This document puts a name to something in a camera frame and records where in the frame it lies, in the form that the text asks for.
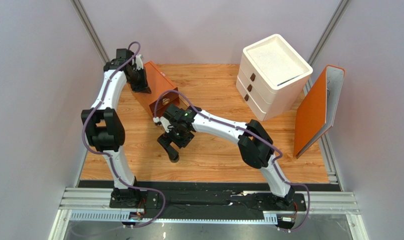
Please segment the white three-drawer cabinet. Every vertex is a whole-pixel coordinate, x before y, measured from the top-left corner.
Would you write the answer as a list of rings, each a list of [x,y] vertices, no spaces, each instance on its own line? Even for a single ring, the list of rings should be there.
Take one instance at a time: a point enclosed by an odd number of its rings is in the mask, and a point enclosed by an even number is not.
[[[259,121],[291,109],[313,72],[312,67],[280,35],[245,47],[236,88]]]

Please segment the aluminium frame rail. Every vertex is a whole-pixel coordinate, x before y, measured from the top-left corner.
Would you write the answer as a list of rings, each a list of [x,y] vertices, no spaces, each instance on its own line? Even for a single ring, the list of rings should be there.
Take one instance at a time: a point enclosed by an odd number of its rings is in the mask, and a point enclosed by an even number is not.
[[[63,239],[72,217],[76,217],[79,221],[129,221],[129,214],[137,212],[138,209],[110,208],[110,194],[111,189],[109,188],[67,187],[61,198],[48,238],[50,240]],[[310,196],[310,216],[345,215],[353,239],[367,240],[369,238],[352,192],[313,191]]]

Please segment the black round compact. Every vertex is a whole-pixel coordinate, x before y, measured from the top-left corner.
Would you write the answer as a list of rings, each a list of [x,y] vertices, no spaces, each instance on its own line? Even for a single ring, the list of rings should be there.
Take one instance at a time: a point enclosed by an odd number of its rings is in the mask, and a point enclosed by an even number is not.
[[[180,157],[179,157],[179,156],[170,159],[170,161],[171,161],[172,163],[177,163],[179,160],[180,160]]]

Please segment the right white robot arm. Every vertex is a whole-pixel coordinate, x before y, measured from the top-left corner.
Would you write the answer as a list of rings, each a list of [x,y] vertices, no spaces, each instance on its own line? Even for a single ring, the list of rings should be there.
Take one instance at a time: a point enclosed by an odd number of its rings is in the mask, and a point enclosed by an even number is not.
[[[198,107],[182,109],[175,105],[170,105],[162,116],[155,116],[153,121],[165,130],[157,141],[171,162],[179,161],[179,153],[173,144],[184,148],[193,140],[195,133],[211,134],[237,145],[243,162],[261,172],[274,196],[286,202],[293,200],[295,190],[277,163],[282,154],[273,146],[260,122],[232,121]]]

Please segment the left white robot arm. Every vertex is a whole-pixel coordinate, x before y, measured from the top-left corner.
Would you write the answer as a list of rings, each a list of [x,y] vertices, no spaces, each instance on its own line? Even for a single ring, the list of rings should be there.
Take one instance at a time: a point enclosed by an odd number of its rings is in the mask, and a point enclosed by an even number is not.
[[[108,163],[114,179],[111,200],[134,206],[140,202],[141,193],[134,186],[136,178],[124,154],[125,130],[116,108],[125,85],[135,93],[149,94],[151,89],[142,55],[129,48],[118,48],[116,57],[105,64],[103,71],[104,80],[94,104],[81,112],[81,136],[84,146]]]

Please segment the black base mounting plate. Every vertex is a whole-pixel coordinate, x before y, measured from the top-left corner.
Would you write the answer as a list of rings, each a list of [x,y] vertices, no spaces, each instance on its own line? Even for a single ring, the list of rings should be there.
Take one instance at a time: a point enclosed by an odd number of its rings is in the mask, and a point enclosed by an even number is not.
[[[130,210],[130,218],[172,220],[261,220],[265,212],[283,212],[293,220],[305,214],[308,199],[299,188],[273,195],[266,183],[140,181],[139,190],[118,189],[110,180],[83,180],[79,188],[107,190],[110,209]]]

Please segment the orange binder folder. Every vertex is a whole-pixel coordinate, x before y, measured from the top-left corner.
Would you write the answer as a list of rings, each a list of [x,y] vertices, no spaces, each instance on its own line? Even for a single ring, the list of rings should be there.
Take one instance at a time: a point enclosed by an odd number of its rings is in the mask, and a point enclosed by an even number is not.
[[[334,125],[346,71],[327,65],[297,109],[294,157],[299,158]]]

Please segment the orange drawer box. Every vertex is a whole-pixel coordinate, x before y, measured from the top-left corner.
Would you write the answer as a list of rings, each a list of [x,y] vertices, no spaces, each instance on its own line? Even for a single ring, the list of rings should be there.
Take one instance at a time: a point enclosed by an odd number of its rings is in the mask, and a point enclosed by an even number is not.
[[[140,105],[154,117],[155,104],[159,96],[167,90],[178,90],[178,86],[166,76],[162,70],[153,61],[144,64],[148,85],[151,93],[131,92]],[[179,95],[174,92],[166,93],[159,101],[156,112],[157,116],[163,115],[169,105],[180,105]]]

